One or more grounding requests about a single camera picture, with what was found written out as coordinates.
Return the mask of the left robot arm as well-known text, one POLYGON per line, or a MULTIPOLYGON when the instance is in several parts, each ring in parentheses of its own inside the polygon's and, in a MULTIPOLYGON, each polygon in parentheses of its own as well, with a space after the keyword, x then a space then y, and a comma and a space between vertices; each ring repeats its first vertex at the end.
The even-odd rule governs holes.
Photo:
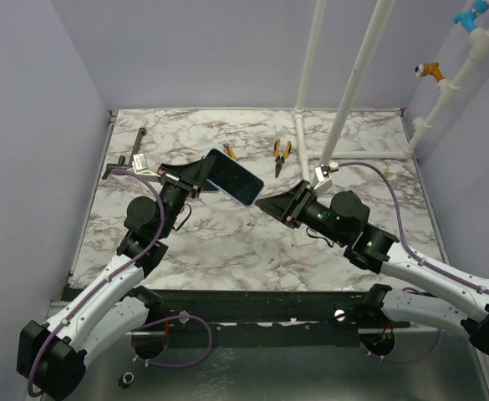
POLYGON ((114 169, 144 183, 151 196, 134 198, 126 209, 127 233, 104 270, 60 312, 20 332, 16 370, 28 380, 28 396, 67 398, 89 364, 132 328, 156 328, 160 307, 137 297, 139 284, 160 264, 167 238, 188 198, 196 198, 215 164, 206 156, 158 171, 114 169))

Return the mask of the black smartphone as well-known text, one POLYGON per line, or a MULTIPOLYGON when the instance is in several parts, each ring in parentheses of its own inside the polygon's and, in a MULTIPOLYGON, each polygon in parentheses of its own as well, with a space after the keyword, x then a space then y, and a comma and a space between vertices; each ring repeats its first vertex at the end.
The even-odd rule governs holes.
POLYGON ((209 179, 206 179, 201 190, 203 193, 216 193, 219 191, 219 189, 209 179))

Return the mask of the blue cased phone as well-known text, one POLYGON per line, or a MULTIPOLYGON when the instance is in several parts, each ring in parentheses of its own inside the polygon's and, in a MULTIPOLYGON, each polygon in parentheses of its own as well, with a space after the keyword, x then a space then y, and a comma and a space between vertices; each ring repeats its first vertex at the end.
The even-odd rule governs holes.
POLYGON ((207 181, 240 205, 251 207, 264 189, 264 181, 220 150, 211 149, 206 157, 214 158, 207 181))

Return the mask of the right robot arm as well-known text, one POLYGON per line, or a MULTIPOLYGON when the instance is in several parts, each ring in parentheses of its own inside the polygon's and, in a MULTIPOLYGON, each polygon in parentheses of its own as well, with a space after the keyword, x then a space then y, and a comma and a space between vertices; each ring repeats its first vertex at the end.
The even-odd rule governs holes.
POLYGON ((395 235, 368 222, 370 209, 353 191, 334 195, 324 206, 312 186, 300 181, 280 195, 256 202, 259 209, 285 226, 305 225, 344 249, 344 257, 362 269, 400 279, 422 290, 404 295, 388 289, 365 302, 363 321, 416 322, 461 332, 489 356, 489 279, 470 275, 402 244, 395 235))

